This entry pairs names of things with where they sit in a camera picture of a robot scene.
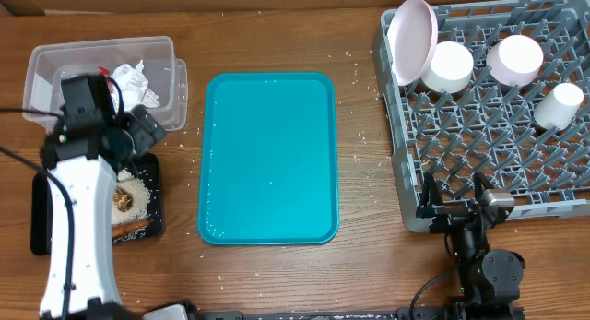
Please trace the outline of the large white plate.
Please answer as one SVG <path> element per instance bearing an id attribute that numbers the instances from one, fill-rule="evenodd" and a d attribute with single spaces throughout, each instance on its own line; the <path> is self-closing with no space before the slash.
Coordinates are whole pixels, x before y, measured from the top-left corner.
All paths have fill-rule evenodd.
<path id="1" fill-rule="evenodd" d="M 420 79 L 427 71 L 438 42 L 438 22 L 425 0 L 406 0 L 395 12 L 386 33 L 392 71 L 399 86 Z"/>

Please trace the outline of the brown food scrap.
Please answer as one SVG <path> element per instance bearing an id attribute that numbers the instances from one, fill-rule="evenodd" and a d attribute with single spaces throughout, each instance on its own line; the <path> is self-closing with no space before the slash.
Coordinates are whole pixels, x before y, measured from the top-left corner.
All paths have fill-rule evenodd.
<path id="1" fill-rule="evenodd" d="M 117 187 L 113 195 L 113 204 L 120 212 L 127 212 L 133 206 L 134 199 L 123 188 Z"/>

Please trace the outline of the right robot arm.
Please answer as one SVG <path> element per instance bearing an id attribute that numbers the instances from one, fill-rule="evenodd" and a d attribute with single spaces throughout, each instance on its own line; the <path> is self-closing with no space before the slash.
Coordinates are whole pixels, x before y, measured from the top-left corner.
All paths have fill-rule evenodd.
<path id="1" fill-rule="evenodd" d="M 417 216 L 430 219 L 429 232 L 444 235 L 454 267 L 430 279 L 414 295 L 408 309 L 411 319 L 523 319 L 524 311 L 513 308 L 520 298 L 525 260 L 505 249 L 490 247 L 487 230 L 504 223 L 514 209 L 512 194 L 493 186 L 481 172 L 473 174 L 475 198 L 465 205 L 443 202 L 433 175 L 423 175 Z M 433 309 L 418 307 L 421 294 L 432 284 L 457 274 L 461 295 Z"/>

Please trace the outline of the white cup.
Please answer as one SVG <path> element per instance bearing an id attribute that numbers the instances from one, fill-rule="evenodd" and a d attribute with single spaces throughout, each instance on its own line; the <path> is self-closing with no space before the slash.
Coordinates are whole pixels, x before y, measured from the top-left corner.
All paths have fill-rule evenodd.
<path id="1" fill-rule="evenodd" d="M 534 120 L 543 129 L 568 127 L 584 98 L 583 91 L 571 83 L 557 85 L 534 109 Z"/>

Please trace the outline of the teal serving tray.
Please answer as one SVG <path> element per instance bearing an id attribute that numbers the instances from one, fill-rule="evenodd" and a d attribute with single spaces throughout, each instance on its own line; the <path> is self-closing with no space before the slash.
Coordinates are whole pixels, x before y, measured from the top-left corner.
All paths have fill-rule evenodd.
<path id="1" fill-rule="evenodd" d="M 197 229 L 213 245 L 323 244 L 339 227 L 336 98 L 317 72 L 206 88 Z"/>

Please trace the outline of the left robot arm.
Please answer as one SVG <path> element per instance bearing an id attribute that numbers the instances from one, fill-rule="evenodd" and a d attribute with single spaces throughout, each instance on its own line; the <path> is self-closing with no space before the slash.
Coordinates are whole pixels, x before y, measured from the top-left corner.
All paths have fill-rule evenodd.
<path id="1" fill-rule="evenodd" d="M 112 260 L 112 205 L 120 170 L 157 167 L 150 149 L 165 129 L 142 105 L 127 112 L 110 77 L 81 75 L 61 83 L 65 107 L 41 148 L 51 204 L 50 269 L 42 319 L 135 319 L 117 290 Z"/>

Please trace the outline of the pale green bowl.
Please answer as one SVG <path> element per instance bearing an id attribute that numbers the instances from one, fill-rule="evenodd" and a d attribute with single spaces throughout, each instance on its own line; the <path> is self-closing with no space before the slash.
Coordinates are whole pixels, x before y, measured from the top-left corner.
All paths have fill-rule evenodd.
<path id="1" fill-rule="evenodd" d="M 473 67 L 473 56 L 465 46 L 444 41 L 436 45 L 430 66 L 421 80 L 436 92 L 456 93 L 468 85 Z"/>

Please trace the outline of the black tray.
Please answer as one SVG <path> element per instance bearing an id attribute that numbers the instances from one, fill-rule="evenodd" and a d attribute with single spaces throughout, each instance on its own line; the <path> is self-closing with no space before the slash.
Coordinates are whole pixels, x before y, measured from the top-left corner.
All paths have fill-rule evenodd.
<path id="1" fill-rule="evenodd" d="M 148 153 L 134 160 L 128 170 L 139 177 L 151 192 L 151 200 L 147 206 L 152 222 L 138 238 L 127 242 L 160 236 L 165 230 L 163 216 L 162 186 L 160 168 L 157 157 Z M 51 249 L 52 235 L 52 204 L 50 186 L 46 179 L 36 174 L 32 181 L 30 250 L 34 255 L 48 255 Z"/>

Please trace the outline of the grey dishwasher rack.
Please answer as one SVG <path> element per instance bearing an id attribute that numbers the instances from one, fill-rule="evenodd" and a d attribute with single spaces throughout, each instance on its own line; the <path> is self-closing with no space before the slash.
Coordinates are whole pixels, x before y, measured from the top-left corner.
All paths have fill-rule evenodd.
<path id="1" fill-rule="evenodd" d="M 585 216 L 589 212 L 589 105 L 569 126 L 540 132 L 538 103 L 561 83 L 589 88 L 589 0 L 501 0 L 436 6 L 441 41 L 473 55 L 468 86 L 438 94 L 420 82 L 399 86 L 386 33 L 394 11 L 382 13 L 372 42 L 378 89 L 393 139 L 393 171 L 402 220 L 429 228 L 416 214 L 422 177 L 431 173 L 448 205 L 475 195 L 473 174 L 484 173 L 515 198 L 513 219 Z M 489 49 L 523 34 L 536 40 L 544 62 L 523 87 L 498 83 L 486 64 Z"/>

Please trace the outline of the small white bowl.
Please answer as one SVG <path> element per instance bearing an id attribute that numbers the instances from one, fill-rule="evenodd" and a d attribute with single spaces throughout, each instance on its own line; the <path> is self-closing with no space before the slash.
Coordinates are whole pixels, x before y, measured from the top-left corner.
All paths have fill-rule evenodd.
<path id="1" fill-rule="evenodd" d="M 543 60 L 544 54 L 536 41 L 524 35 L 511 35 L 489 50 L 486 64 L 496 81 L 513 87 L 532 83 Z"/>

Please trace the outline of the red snack wrapper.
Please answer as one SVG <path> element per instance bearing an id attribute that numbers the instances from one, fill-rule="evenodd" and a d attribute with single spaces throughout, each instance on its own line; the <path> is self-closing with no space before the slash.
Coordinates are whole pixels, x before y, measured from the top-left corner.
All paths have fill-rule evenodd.
<path id="1" fill-rule="evenodd" d="M 98 73 L 103 76 L 108 76 L 110 74 L 110 71 L 105 67 L 99 66 Z"/>

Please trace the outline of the carrot piece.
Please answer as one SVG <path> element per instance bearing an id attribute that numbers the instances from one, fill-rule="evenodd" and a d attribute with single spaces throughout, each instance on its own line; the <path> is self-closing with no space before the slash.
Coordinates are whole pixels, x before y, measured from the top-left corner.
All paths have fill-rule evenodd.
<path id="1" fill-rule="evenodd" d="M 117 238 L 124 237 L 134 231 L 141 230 L 148 226 L 151 223 L 151 220 L 137 220 L 132 222 L 127 222 L 125 224 L 120 224 L 112 227 L 112 238 L 115 240 Z"/>

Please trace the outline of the pile of white rice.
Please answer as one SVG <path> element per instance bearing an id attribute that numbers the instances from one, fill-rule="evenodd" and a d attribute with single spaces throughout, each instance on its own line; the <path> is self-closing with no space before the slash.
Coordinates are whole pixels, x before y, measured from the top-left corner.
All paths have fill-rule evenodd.
<path id="1" fill-rule="evenodd" d="M 134 203 L 130 210 L 127 212 L 120 212 L 117 210 L 112 201 L 112 226 L 125 224 L 127 222 L 137 221 L 137 220 L 151 220 L 149 218 L 150 214 L 148 213 L 148 205 L 151 200 L 151 192 L 146 187 L 145 183 L 139 178 L 134 176 L 128 170 L 121 170 L 117 175 L 118 183 L 117 187 L 123 188 L 127 193 L 129 193 L 133 199 Z M 143 233 L 146 228 L 134 231 L 124 237 L 117 238 L 113 240 L 115 243 L 126 242 L 130 240 L 134 240 L 139 237 L 141 233 Z"/>

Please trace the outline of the white napkin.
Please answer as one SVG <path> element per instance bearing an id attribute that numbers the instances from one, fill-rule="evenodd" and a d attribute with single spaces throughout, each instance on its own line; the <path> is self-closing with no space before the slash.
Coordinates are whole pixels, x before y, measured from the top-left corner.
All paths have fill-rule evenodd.
<path id="1" fill-rule="evenodd" d="M 148 87 L 149 82 L 143 71 L 144 64 L 140 61 L 135 67 L 120 65 L 111 73 L 111 78 L 122 91 L 126 111 L 131 111 L 137 105 L 150 109 L 159 107 L 159 96 Z"/>

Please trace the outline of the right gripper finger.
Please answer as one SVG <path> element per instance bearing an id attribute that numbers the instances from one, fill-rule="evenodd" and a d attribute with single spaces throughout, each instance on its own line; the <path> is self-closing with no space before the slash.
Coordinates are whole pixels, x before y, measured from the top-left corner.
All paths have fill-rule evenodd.
<path id="1" fill-rule="evenodd" d="M 475 191 L 475 197 L 470 202 L 472 208 L 477 206 L 488 206 L 491 202 L 490 194 L 486 193 L 487 190 L 493 189 L 494 186 L 488 180 L 483 172 L 475 172 L 473 174 L 473 186 Z"/>
<path id="2" fill-rule="evenodd" d="M 444 202 L 438 185 L 431 172 L 423 174 L 423 186 L 421 192 L 421 209 L 438 210 L 444 208 Z"/>

